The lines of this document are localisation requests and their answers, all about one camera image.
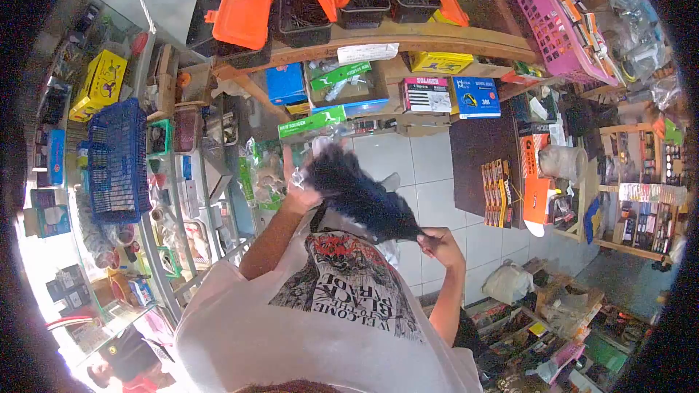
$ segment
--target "white t-shirt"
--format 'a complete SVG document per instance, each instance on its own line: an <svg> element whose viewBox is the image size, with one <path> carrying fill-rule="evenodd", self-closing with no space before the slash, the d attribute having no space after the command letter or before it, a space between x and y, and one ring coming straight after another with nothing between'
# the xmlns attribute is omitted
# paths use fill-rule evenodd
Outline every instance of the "white t-shirt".
<svg viewBox="0 0 699 393"><path fill-rule="evenodd" d="M173 375L192 392L296 379L342 392L482 392L373 245L299 225L277 268L247 281L214 265L177 332Z"/></svg>

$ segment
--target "person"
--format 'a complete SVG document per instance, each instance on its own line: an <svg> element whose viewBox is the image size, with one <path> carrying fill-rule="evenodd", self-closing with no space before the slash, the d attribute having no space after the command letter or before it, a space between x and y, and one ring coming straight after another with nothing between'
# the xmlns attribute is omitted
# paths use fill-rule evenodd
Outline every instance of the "person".
<svg viewBox="0 0 699 393"><path fill-rule="evenodd" d="M293 173L284 148L284 177ZM323 228L317 192L287 196L239 267L216 263L175 332L175 378L192 392L482 392L473 355L451 346L466 260L447 228L422 251L446 268L425 317L367 240Z"/></svg>
<svg viewBox="0 0 699 393"><path fill-rule="evenodd" d="M151 393L174 383L143 335L130 325L99 350L103 361L87 367L87 375L99 388L107 388L112 377L122 382L124 393Z"/></svg>

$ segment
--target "person in red shirt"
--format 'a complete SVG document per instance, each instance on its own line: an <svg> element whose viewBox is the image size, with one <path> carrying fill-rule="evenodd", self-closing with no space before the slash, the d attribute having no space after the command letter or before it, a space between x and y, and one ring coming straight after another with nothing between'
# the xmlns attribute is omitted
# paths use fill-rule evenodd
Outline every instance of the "person in red shirt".
<svg viewBox="0 0 699 393"><path fill-rule="evenodd" d="M133 326L99 353L104 361L87 368L87 375L97 387L107 388L114 377L122 382L124 393L151 393L175 382L169 373L162 372L160 359Z"/></svg>

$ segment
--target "printed graphic on shirt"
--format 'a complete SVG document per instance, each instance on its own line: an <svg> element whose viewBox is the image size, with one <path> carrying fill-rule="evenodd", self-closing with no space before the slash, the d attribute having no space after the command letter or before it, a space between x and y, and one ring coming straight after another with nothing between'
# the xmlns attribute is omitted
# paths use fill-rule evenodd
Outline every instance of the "printed graphic on shirt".
<svg viewBox="0 0 699 393"><path fill-rule="evenodd" d="M366 241L346 232L310 234L308 262L269 301L424 341L396 269Z"/></svg>

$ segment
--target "blue plastic basket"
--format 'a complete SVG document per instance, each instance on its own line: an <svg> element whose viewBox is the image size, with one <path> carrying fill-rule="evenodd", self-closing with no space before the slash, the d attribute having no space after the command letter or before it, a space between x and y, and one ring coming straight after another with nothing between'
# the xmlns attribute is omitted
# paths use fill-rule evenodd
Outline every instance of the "blue plastic basket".
<svg viewBox="0 0 699 393"><path fill-rule="evenodd" d="M132 98L94 114L88 131L92 219L138 223L150 211L145 167L145 113Z"/></svg>

